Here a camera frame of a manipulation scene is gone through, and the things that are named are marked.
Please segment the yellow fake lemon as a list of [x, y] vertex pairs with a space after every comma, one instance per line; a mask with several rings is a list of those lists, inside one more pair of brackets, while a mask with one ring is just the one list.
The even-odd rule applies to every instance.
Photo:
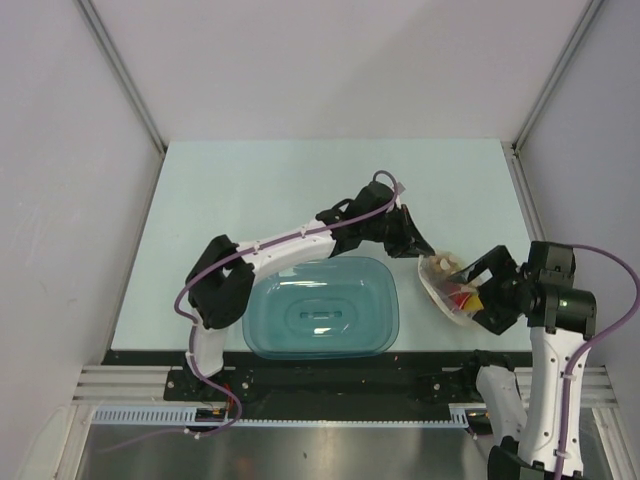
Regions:
[[478, 312], [484, 309], [484, 305], [478, 295], [470, 295], [464, 300], [461, 309], [465, 312]]

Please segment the clear polka dot zip bag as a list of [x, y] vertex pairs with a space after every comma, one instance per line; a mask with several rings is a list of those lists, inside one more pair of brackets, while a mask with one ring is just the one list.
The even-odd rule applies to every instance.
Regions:
[[463, 260], [449, 251], [438, 251], [433, 256], [421, 255], [418, 278], [433, 304], [449, 320], [462, 327], [478, 328], [473, 316], [483, 309], [478, 295], [480, 282], [458, 284], [449, 280], [465, 266]]

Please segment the red fake food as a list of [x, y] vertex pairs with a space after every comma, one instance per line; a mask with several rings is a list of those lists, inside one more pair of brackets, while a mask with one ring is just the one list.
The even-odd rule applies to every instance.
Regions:
[[440, 285], [441, 296], [444, 300], [450, 301], [455, 305], [462, 305], [464, 300], [469, 296], [465, 285], [456, 284], [445, 281]]

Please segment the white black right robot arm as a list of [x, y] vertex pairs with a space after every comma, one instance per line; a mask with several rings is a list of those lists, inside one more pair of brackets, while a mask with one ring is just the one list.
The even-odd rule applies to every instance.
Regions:
[[522, 265], [499, 245], [452, 274], [450, 282], [477, 287], [482, 308], [473, 319], [502, 334], [520, 318], [530, 331], [532, 374], [524, 404], [516, 375], [487, 363], [461, 376], [463, 393], [484, 401], [495, 444], [487, 464], [490, 479], [581, 479], [579, 439], [582, 381], [589, 341], [595, 336], [597, 302], [575, 288], [572, 247], [534, 241]]

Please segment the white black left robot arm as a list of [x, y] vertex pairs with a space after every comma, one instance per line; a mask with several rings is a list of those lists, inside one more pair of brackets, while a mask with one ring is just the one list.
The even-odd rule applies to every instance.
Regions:
[[173, 304], [191, 323], [185, 352], [187, 389], [202, 400], [219, 392], [228, 329], [241, 319], [254, 286], [266, 277], [353, 251], [363, 242], [381, 244], [391, 258], [434, 255], [400, 193], [398, 185], [373, 179], [355, 198], [338, 202], [287, 233], [248, 243], [226, 235], [213, 238]]

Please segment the teal transparent plastic container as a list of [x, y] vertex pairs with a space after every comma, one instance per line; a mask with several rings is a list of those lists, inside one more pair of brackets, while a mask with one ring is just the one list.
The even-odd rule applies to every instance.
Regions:
[[296, 265], [253, 288], [242, 327], [248, 347], [265, 359], [378, 355], [399, 333], [393, 275], [367, 257]]

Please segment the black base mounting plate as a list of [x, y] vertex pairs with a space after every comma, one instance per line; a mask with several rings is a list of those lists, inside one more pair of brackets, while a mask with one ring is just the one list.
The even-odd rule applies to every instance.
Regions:
[[563, 397], [568, 356], [525, 352], [391, 352], [367, 358], [268, 360], [249, 352], [227, 352], [222, 370], [203, 382], [177, 351], [113, 351], [103, 363], [117, 367], [166, 367], [163, 397], [169, 401], [212, 402], [224, 399], [222, 386], [242, 402], [256, 406], [269, 399], [309, 395], [409, 400], [418, 405], [481, 400], [480, 379], [530, 370], [516, 390], [530, 389], [533, 399], [555, 404]]

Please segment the right aluminium corner post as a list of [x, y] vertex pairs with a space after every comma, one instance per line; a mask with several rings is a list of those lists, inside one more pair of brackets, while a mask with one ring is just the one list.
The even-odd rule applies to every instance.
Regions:
[[586, 41], [597, 17], [607, 4], [608, 1], [605, 0], [589, 0], [586, 2], [578, 20], [572, 27], [566, 42], [561, 48], [557, 59], [547, 75], [541, 90], [537, 94], [514, 139], [510, 142], [510, 148], [515, 155], [519, 155], [522, 151], [556, 89], [566, 76], [569, 67], [578, 54], [578, 51]]

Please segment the aluminium corner post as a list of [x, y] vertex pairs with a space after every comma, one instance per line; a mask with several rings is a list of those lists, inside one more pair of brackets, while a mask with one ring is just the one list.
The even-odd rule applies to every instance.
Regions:
[[578, 54], [578, 51], [586, 41], [597, 17], [607, 4], [608, 1], [605, 0], [589, 0], [586, 2], [578, 20], [572, 27], [566, 42], [561, 48], [557, 59], [547, 75], [541, 90], [537, 94], [514, 139], [510, 142], [510, 148], [515, 155], [519, 155], [522, 151], [556, 89], [566, 76], [569, 67]]
[[163, 140], [160, 130], [153, 119], [129, 68], [124, 61], [113, 36], [104, 23], [95, 3], [90, 0], [74, 0], [81, 18], [94, 39], [107, 66], [111, 70], [132, 112], [142, 126], [147, 138], [161, 158], [166, 156], [167, 143]]

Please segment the aluminium front frame rail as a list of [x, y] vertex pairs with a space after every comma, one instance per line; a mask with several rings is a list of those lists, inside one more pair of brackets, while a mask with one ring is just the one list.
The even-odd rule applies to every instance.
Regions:
[[[452, 369], [433, 375], [401, 367], [391, 369], [230, 368], [217, 384], [250, 404], [270, 394], [398, 395], [427, 404], [472, 404], [480, 401], [472, 380]], [[92, 366], [82, 370], [72, 396], [74, 404], [158, 405], [215, 403], [223, 396], [180, 367]]]

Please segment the left aluminium corner post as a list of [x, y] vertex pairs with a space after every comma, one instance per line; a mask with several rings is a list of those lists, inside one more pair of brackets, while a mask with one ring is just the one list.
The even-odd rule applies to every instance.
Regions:
[[74, 0], [81, 18], [94, 39], [107, 66], [111, 70], [132, 112], [142, 126], [147, 138], [161, 158], [166, 156], [167, 143], [163, 140], [160, 130], [153, 119], [129, 68], [124, 61], [113, 36], [104, 23], [95, 3], [90, 0]]

